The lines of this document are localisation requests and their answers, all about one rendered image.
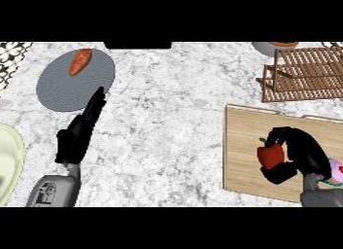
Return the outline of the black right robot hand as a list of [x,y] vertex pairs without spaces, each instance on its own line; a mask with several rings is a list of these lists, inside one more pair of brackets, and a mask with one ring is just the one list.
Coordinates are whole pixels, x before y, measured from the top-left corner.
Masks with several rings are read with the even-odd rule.
[[290,126],[274,127],[263,147],[278,143],[284,151],[284,162],[272,169],[260,167],[266,179],[281,184],[297,173],[315,173],[327,180],[331,176],[330,163],[324,150],[314,136],[299,128]]

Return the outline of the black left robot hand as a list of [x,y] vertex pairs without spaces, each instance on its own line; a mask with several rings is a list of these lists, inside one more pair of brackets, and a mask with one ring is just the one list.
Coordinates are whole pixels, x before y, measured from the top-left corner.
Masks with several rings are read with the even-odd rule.
[[104,88],[99,88],[89,99],[83,113],[74,117],[68,128],[58,131],[55,163],[79,164],[81,162],[105,103]]

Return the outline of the red bell pepper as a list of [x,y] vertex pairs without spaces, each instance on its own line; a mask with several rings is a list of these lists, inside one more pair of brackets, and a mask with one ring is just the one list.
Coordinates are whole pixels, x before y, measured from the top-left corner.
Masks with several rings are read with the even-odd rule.
[[281,162],[284,162],[284,151],[278,143],[269,147],[257,148],[257,159],[265,169],[272,169]]

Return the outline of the pale wooden tray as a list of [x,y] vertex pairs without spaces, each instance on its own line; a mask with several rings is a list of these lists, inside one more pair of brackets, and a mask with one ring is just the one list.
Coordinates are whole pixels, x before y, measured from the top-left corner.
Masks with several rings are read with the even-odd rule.
[[343,124],[336,119],[311,115],[290,117],[269,109],[226,104],[222,188],[243,194],[299,202],[303,192],[302,174],[275,185],[260,171],[260,139],[268,137],[271,129],[277,126],[305,130],[315,137],[327,156],[343,163]]

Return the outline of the brown wooden tiered shelf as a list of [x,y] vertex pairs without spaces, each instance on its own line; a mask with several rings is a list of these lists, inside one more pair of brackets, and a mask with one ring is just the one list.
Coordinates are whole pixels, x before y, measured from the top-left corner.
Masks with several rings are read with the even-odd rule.
[[343,98],[343,47],[275,50],[256,81],[263,102]]

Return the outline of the pink cupcake with cherry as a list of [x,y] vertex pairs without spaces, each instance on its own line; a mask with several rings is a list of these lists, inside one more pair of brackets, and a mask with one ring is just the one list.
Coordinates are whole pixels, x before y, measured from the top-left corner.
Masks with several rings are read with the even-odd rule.
[[343,164],[334,158],[328,159],[328,163],[330,163],[330,169],[331,169],[331,176],[327,180],[322,180],[322,183],[334,187],[342,187],[343,186]]

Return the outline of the round grey placemat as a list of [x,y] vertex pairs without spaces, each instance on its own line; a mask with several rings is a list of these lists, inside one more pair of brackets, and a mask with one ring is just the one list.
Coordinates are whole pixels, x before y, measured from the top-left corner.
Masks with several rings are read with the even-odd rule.
[[73,112],[86,107],[99,88],[108,91],[115,79],[115,63],[110,55],[93,49],[89,64],[70,75],[70,65],[77,50],[64,53],[43,69],[36,95],[42,105],[56,112]]

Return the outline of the orange sweet potato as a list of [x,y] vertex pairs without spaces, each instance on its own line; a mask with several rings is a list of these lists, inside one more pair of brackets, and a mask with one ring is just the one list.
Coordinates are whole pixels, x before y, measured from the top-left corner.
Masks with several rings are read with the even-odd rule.
[[74,59],[71,61],[71,65],[70,65],[70,69],[68,69],[68,74],[71,77],[74,75],[77,75],[79,72],[83,70],[83,68],[89,64],[90,58],[92,58],[92,50],[90,49],[81,49],[74,54]]

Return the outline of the grey bowl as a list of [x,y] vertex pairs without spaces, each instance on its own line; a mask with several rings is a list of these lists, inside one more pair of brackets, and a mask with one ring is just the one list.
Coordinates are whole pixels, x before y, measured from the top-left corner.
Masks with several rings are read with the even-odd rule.
[[297,42],[253,42],[254,49],[266,56],[274,57],[275,50],[294,49]]

